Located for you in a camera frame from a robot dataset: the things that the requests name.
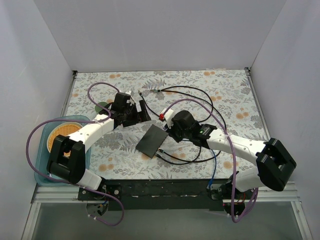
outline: red object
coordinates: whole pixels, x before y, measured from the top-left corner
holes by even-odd
[[[159,119],[160,119],[161,121],[165,120],[165,115],[164,115],[163,113],[160,113]]]

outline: leaf pattern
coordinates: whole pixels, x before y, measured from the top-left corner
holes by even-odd
[[[75,79],[72,97],[67,115],[84,115],[93,119],[95,106],[87,97],[88,87],[97,82],[115,85],[121,91],[132,91],[135,101],[141,98],[142,92],[149,107],[160,113],[178,99],[187,98],[181,94],[158,92],[175,85],[185,85],[205,90],[214,106],[223,115],[229,134],[246,137],[252,140],[265,140],[263,122],[258,112],[250,83],[244,70],[200,70],[200,71],[128,71],[128,72],[84,72],[78,73]],[[177,88],[184,93],[209,100],[197,90]],[[97,102],[113,101],[116,91],[108,86],[99,85],[91,90],[91,96]],[[175,111],[188,110],[196,120],[203,120],[208,113],[194,102],[182,101],[173,106]],[[156,157],[150,159],[138,152],[135,147],[152,124],[162,128],[164,123],[157,116],[149,113],[151,121],[130,127],[118,127],[105,134],[91,147],[90,170],[106,179],[197,179],[211,178],[214,161],[188,165],[171,165]],[[218,125],[210,118],[208,124]],[[194,159],[199,148],[190,142],[176,143],[168,137],[161,146],[166,152],[186,160]],[[178,163],[164,155],[169,161]],[[200,160],[211,158],[208,149],[202,149]],[[253,167],[241,158],[237,159],[237,169],[245,171]],[[229,178],[233,162],[229,153],[222,152],[217,159],[216,178]]]

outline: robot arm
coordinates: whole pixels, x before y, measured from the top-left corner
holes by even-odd
[[[169,109],[163,117],[166,120],[166,131],[176,142],[188,139],[199,147],[232,153],[228,136],[221,129],[210,124],[199,124],[190,112],[183,110],[175,114]],[[235,187],[239,192],[262,186],[274,191],[285,188],[297,164],[279,140],[271,138],[263,142],[235,135],[230,138],[236,156],[255,165],[249,170],[237,172]],[[234,184],[232,179],[231,176],[226,187],[230,188]]]
[[[102,110],[93,119],[96,123],[89,123],[68,136],[58,135],[52,144],[47,171],[72,184],[97,190],[102,178],[86,169],[87,150],[104,134],[120,125],[128,127],[151,120],[145,102],[140,100],[135,103],[131,92],[118,92],[110,112],[111,116],[106,121],[98,122],[108,117],[108,113]],[[66,157],[64,153],[69,151],[70,157]]]

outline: white wall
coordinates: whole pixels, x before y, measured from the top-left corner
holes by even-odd
[[[0,239],[17,240],[36,185],[26,140],[37,124],[60,115],[72,72],[32,0],[0,0],[0,32]]]
[[[320,238],[320,1],[287,0],[253,66],[270,134],[297,162],[292,179],[314,239]]]
[[[34,0],[72,70],[243,69],[286,0]]]

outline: blue basket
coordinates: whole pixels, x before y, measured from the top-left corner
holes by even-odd
[[[89,118],[87,118],[86,116],[82,116],[82,115],[62,116],[62,117],[59,117],[59,119],[90,121]],[[49,122],[44,126],[43,131],[42,131],[41,140],[40,140],[39,149],[38,149],[38,155],[36,157],[35,168],[37,170],[39,170],[41,173],[46,174],[48,176],[49,176],[49,173],[47,171],[47,164],[48,164],[50,153],[47,149],[47,139],[48,139],[50,133],[57,126],[59,126],[60,124],[63,124],[63,123],[66,123],[66,122],[65,121]],[[90,165],[90,154],[91,154],[91,148],[89,148],[85,154],[85,168],[86,169],[88,169],[89,165]],[[60,177],[55,176],[55,175],[52,175],[51,177],[55,178],[55,179],[61,179]],[[63,182],[51,181],[43,176],[40,176],[36,172],[34,173],[34,178],[40,186],[56,187],[56,186],[67,185],[66,183],[63,183]]]

